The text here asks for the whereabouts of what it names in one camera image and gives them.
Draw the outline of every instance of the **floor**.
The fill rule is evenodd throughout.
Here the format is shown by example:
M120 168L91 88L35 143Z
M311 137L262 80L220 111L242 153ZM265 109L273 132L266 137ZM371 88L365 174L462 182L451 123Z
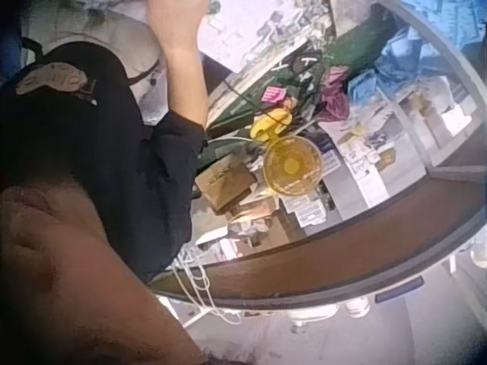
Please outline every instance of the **floor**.
M286 316L228 325L207 315L188 331L215 356L257 365L472 363L487 348L487 271L477 268L464 252L457 255L453 276L446 265L439 265L423 278L424 287L389 302L372 303L363 318L353 319L340 308L331 319L311 323L298 335L291 332ZM176 304L176 309L186 315L193 311L183 304Z

